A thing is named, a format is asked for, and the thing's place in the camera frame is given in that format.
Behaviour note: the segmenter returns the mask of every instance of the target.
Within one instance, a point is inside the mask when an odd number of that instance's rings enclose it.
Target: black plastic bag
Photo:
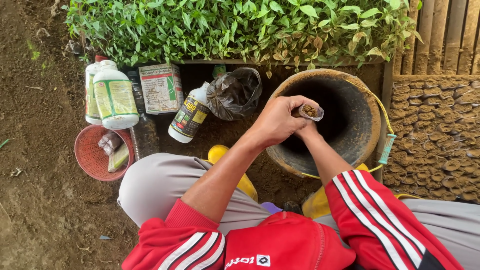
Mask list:
[[[223,120],[239,120],[253,114],[262,93],[262,81],[253,68],[238,68],[217,77],[207,88],[207,106]]]

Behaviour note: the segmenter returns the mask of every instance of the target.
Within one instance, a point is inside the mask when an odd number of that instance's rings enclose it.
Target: purple object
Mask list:
[[[278,213],[278,212],[281,212],[283,211],[282,208],[278,208],[277,206],[275,206],[273,203],[271,202],[264,202],[264,203],[261,203],[260,204],[263,208],[267,209],[267,211],[270,212],[270,214],[275,214],[275,213]]]

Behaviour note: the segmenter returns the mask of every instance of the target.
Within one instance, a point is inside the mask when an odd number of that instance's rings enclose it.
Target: hand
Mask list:
[[[317,125],[315,124],[314,121],[311,123],[308,123],[308,125],[302,129],[299,129],[295,132],[295,136],[300,138],[303,142],[305,142],[305,139],[307,138],[316,138],[318,136],[322,137],[317,130]]]
[[[307,102],[317,104],[304,96],[277,97],[269,100],[247,134],[260,140],[259,146],[263,149],[283,142],[295,131],[313,122],[291,115],[294,108]]]

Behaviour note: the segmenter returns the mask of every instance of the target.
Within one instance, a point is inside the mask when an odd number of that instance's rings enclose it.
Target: white stripe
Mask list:
[[[197,264],[192,270],[202,270],[205,267],[211,265],[214,263],[218,258],[222,255],[223,253],[223,247],[225,246],[225,237],[223,234],[220,234],[220,237],[222,237],[222,240],[220,241],[220,245],[216,249],[215,253],[208,259],[204,260],[203,262]]]
[[[408,270],[407,266],[403,262],[402,258],[400,258],[400,255],[396,251],[390,239],[388,239],[388,237],[382,231],[380,231],[376,226],[373,226],[370,223],[370,221],[367,219],[367,217],[365,217],[365,215],[357,208],[357,206],[352,202],[352,200],[348,196],[347,191],[343,187],[338,177],[335,176],[332,180],[335,186],[340,191],[340,194],[345,200],[345,203],[347,204],[348,208],[350,208],[350,210],[353,212],[355,216],[357,216],[360,222],[363,225],[365,225],[367,228],[369,228],[373,232],[373,234],[377,236],[380,242],[382,242],[383,246],[385,247],[385,250],[389,254],[390,258],[392,258],[392,261],[396,265],[396,267],[399,270]]]
[[[170,264],[172,264],[172,262],[174,262],[178,257],[182,256],[183,253],[185,253],[187,250],[192,248],[204,234],[206,233],[195,233],[194,235],[192,235],[187,242],[183,243],[183,245],[177,248],[177,250],[172,252],[172,254],[170,254],[163,261],[158,270],[167,270]]]
[[[368,185],[367,185],[367,182],[365,181],[365,179],[363,178],[363,176],[361,175],[361,172],[359,172],[358,170],[354,170],[353,171],[355,173],[355,175],[357,176],[359,182],[360,182],[360,185],[372,196],[373,200],[378,204],[378,206],[380,207],[381,210],[383,210],[383,212],[385,213],[385,215],[387,216],[387,218],[390,220],[390,222],[395,225],[404,235],[406,235],[412,242],[415,243],[415,245],[417,245],[417,247],[420,249],[420,252],[422,254],[425,254],[425,246],[419,241],[417,240],[413,235],[410,234],[410,232],[405,229],[405,227],[403,226],[403,224],[398,220],[398,218],[396,218],[395,214],[392,213],[392,211],[390,210],[390,208],[388,208],[388,206],[384,203],[384,201],[382,200],[382,198],[375,192],[373,191]]]
[[[397,230],[392,227],[375,209],[365,198],[365,196],[362,194],[362,192],[358,189],[358,187],[355,185],[353,182],[350,174],[348,172],[343,172],[342,173],[343,178],[345,178],[345,181],[347,182],[348,186],[352,189],[353,193],[357,196],[359,202],[365,207],[365,209],[372,215],[373,219],[376,220],[380,225],[382,225],[387,231],[389,231],[393,237],[397,239],[397,241],[405,248],[405,251],[407,252],[407,255],[410,257],[410,259],[413,261],[415,264],[415,267],[418,268],[421,263],[421,258],[418,255],[417,251],[415,251],[415,248],[410,244],[410,242]]]
[[[210,236],[208,241],[205,243],[205,245],[202,246],[202,248],[197,250],[195,253],[190,255],[188,258],[184,259],[183,262],[181,262],[181,264],[179,264],[177,268],[175,268],[175,270],[187,269],[187,267],[191,263],[203,257],[207,253],[207,251],[215,244],[215,240],[217,237],[218,237],[218,233],[212,233],[212,235]]]

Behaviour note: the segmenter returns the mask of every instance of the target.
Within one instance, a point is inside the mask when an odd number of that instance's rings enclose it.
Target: gray pants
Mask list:
[[[150,218],[165,220],[177,198],[210,167],[208,162],[199,158],[167,153],[143,158],[127,170],[120,186],[118,204],[139,227]],[[403,199],[402,202],[465,269],[478,269],[479,205],[420,199]],[[237,188],[218,229],[226,235],[230,230],[256,226],[269,215],[267,210]],[[338,233],[331,215],[315,221],[332,227]]]

